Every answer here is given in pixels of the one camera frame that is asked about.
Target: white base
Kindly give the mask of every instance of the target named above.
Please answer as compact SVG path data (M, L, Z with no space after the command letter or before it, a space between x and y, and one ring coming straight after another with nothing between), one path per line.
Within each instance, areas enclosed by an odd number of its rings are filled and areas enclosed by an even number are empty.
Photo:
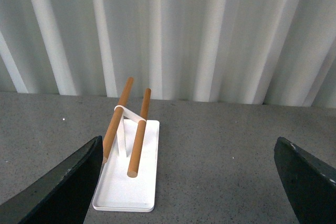
M118 144L114 141L92 205L101 211L150 212L154 209L160 123L147 120L136 178L128 177L127 170L138 124L126 119L124 125L127 157L125 153L119 155Z

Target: white support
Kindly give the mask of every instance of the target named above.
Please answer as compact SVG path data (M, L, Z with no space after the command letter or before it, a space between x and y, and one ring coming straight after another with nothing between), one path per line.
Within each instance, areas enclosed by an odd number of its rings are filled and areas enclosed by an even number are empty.
M126 144L124 116L129 118L135 123L139 123L140 121L147 121L147 120L145 120L141 116L135 114L134 112L130 111L129 109L121 105L115 106L114 110L117 107L121 107L124 110L124 112L122 113L122 117L120 119L118 130L117 130L117 142L118 142L119 156L128 157L131 154L131 152L128 150L129 148L127 148L127 144Z

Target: white plastic stand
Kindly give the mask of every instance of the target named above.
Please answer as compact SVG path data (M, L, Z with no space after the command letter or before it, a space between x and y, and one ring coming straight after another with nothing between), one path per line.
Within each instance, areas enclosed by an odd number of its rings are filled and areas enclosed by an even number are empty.
M160 123L147 120L139 172L136 178L127 176L135 133L140 116L123 107L117 131L107 163L99 178L92 205L101 211L150 212L154 209L156 165Z

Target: wooden rod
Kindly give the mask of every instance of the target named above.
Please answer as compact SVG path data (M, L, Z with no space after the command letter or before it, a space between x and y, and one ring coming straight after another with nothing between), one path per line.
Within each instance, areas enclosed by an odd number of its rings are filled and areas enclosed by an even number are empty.
M126 106L128 96L130 95L132 85L133 85L133 77L128 77L124 90L121 93L118 105ZM114 138L116 137L117 129L120 123L120 119L122 117L122 113L124 112L124 109L121 107L117 107L116 110L113 113L111 122L109 127L107 128L104 140L103 140L103 164L107 162L107 159L109 158L111 147L114 141Z
M143 96L141 113L140 113L140 116L146 120L148 117L148 109L149 109L150 100L151 100L151 90L146 89L145 94ZM130 165L127 171L127 175L131 178L135 178L138 175L141 150L142 150L142 144L143 144L143 137L145 135L145 129L146 129L146 121L141 120L138 123L138 128L136 129Z

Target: corrugated metal wall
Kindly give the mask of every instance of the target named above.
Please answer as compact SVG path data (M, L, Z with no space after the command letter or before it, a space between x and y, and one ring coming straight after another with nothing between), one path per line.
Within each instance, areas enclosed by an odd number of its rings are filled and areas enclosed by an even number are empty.
M0 91L336 108L336 0L0 0Z

